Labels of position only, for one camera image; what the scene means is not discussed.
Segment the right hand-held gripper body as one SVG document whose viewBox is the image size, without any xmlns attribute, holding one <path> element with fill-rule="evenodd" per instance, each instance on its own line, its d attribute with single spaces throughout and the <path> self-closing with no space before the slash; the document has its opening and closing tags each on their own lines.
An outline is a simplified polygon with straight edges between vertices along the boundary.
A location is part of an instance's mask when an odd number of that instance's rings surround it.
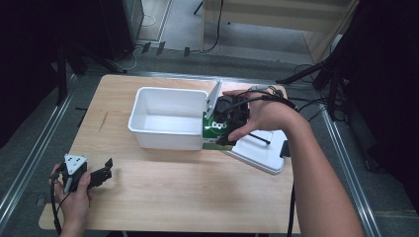
<svg viewBox="0 0 419 237">
<path fill-rule="evenodd" d="M 243 126 L 249 117 L 245 98 L 220 95 L 222 81 L 218 80 L 207 97 L 205 129 L 217 135 L 228 135 Z"/>
</svg>

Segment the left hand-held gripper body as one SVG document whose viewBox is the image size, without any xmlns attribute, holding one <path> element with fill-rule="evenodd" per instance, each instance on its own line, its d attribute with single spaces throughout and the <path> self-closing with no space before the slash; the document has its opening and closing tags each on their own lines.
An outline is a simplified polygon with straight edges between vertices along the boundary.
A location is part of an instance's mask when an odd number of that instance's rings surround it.
<svg viewBox="0 0 419 237">
<path fill-rule="evenodd" d="M 87 158 L 85 156 L 65 154 L 64 161 L 50 175 L 51 192 L 54 193 L 54 185 L 58 182 L 58 178 L 62 179 L 65 194 L 76 192 L 79 181 L 86 171 Z"/>
</svg>

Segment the green cardboard box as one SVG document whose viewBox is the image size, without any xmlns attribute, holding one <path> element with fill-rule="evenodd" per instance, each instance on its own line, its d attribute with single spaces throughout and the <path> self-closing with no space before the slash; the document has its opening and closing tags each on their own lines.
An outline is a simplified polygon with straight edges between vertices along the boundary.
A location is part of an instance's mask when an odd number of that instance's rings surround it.
<svg viewBox="0 0 419 237">
<path fill-rule="evenodd" d="M 227 136 L 230 133 L 230 125 L 228 122 L 216 122 L 213 116 L 207 118 L 207 113 L 203 113 L 203 149 L 205 150 L 231 150 L 233 146 L 222 146 L 216 142 L 223 136 Z"/>
</svg>

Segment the white lid with black handle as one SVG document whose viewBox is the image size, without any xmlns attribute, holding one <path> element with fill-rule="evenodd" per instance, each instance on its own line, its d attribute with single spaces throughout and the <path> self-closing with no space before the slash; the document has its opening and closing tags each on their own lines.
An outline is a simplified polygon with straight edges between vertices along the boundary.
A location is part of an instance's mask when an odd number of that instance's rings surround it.
<svg viewBox="0 0 419 237">
<path fill-rule="evenodd" d="M 281 156 L 287 137 L 281 130 L 255 130 L 240 138 L 227 154 L 271 175 L 285 166 Z"/>
</svg>

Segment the white plastic storage box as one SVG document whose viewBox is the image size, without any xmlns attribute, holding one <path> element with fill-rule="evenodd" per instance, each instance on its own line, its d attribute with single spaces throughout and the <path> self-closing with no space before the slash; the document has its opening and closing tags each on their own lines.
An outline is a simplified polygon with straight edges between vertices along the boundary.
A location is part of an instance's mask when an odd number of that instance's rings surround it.
<svg viewBox="0 0 419 237">
<path fill-rule="evenodd" d="M 141 87 L 127 127 L 142 148 L 201 150 L 207 95 L 200 90 Z"/>
</svg>

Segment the person's right hand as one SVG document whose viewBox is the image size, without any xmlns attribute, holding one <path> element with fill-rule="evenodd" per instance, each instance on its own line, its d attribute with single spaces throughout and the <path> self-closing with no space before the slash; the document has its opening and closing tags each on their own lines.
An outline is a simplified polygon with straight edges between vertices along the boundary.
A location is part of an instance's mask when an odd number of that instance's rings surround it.
<svg viewBox="0 0 419 237">
<path fill-rule="evenodd" d="M 249 109 L 249 120 L 228 135 L 230 141 L 237 140 L 254 130 L 280 129 L 289 140 L 306 140 L 310 134 L 307 121 L 283 103 L 258 100 L 250 102 Z"/>
</svg>

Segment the person's left hand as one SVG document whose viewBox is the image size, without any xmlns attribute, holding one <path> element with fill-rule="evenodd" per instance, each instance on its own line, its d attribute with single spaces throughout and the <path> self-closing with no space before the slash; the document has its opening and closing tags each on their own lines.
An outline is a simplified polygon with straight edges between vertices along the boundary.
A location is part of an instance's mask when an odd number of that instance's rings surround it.
<svg viewBox="0 0 419 237">
<path fill-rule="evenodd" d="M 53 194 L 61 203 L 63 220 L 59 237 L 83 237 L 89 220 L 89 207 L 92 194 L 88 190 L 91 181 L 89 172 L 85 172 L 79 180 L 77 191 L 69 196 L 63 193 L 63 185 L 53 185 Z"/>
</svg>

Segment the black metal stand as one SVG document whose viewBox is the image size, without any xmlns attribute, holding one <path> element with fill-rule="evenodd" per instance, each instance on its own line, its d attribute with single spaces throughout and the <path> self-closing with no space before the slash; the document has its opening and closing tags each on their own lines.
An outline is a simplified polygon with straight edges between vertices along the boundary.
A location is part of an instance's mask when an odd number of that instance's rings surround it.
<svg viewBox="0 0 419 237">
<path fill-rule="evenodd" d="M 126 69 L 118 69 L 115 65 L 112 65 L 97 53 L 94 53 L 92 50 L 89 50 L 77 42 L 66 39 L 64 36 L 57 37 L 55 41 L 57 50 L 56 72 L 58 88 L 56 104 L 58 106 L 63 104 L 68 95 L 66 63 L 69 63 L 73 71 L 78 74 L 84 74 L 87 70 L 84 61 L 82 60 L 82 54 L 87 55 L 97 63 L 108 68 L 111 72 L 116 72 L 118 74 L 127 73 Z"/>
</svg>

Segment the black tripod stand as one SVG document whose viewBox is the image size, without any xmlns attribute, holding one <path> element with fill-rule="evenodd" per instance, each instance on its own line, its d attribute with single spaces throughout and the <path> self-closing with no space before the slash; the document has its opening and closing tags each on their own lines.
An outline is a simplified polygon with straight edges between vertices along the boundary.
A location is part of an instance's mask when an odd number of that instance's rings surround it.
<svg viewBox="0 0 419 237">
<path fill-rule="evenodd" d="M 353 23 L 353 18 L 356 15 L 358 5 L 359 0 L 350 0 L 349 9 L 344 13 L 343 20 L 339 23 L 338 29 L 336 30 L 336 33 L 340 33 L 342 29 L 345 29 L 345 32 L 327 57 L 289 78 L 276 81 L 277 84 L 291 84 L 305 76 L 317 72 L 317 76 L 313 80 L 312 86 L 315 90 L 322 90 L 327 84 L 330 84 L 326 111 L 332 119 L 336 118 L 337 88 L 339 80 L 341 79 L 340 67 L 343 64 L 343 53 L 345 47 L 351 41 L 354 30 L 357 27 L 357 25 Z"/>
</svg>

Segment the light wooden furniture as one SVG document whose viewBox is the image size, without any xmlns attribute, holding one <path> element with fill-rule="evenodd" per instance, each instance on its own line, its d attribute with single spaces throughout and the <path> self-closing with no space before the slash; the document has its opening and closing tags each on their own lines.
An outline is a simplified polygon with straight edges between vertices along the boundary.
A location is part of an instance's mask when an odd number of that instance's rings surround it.
<svg viewBox="0 0 419 237">
<path fill-rule="evenodd" d="M 360 0 L 203 0 L 202 27 L 210 17 L 226 22 L 304 31 L 314 63 L 350 25 Z"/>
</svg>

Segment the dark cabinet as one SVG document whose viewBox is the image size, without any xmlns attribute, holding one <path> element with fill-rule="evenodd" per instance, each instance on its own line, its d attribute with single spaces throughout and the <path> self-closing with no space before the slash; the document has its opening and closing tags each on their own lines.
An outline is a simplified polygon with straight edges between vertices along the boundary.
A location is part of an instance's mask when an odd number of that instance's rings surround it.
<svg viewBox="0 0 419 237">
<path fill-rule="evenodd" d="M 99 0 L 105 27 L 104 55 L 119 60 L 134 50 L 144 11 L 142 0 Z"/>
</svg>

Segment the metal floor rail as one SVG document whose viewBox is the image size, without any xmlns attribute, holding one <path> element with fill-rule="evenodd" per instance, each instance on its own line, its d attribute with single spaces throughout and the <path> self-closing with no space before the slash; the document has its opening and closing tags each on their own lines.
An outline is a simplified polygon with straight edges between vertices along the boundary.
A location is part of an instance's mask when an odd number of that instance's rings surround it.
<svg viewBox="0 0 419 237">
<path fill-rule="evenodd" d="M 63 101 L 54 107 L 46 125 L 43 127 L 40 136 L 31 149 L 25 162 L 20 166 L 19 173 L 14 179 L 8 192 L 0 200 L 0 234 L 5 229 L 15 207 L 17 206 L 26 186 L 29 183 L 38 163 L 40 162 L 46 148 L 52 139 L 59 123 L 61 122 L 79 82 L 78 77 L 72 74 L 67 82 L 67 95 Z"/>
<path fill-rule="evenodd" d="M 322 117 L 337 152 L 351 197 L 366 232 L 366 237 L 382 237 L 373 210 L 358 179 L 351 157 L 344 145 L 336 123 L 330 118 L 327 112 L 323 112 Z"/>
</svg>

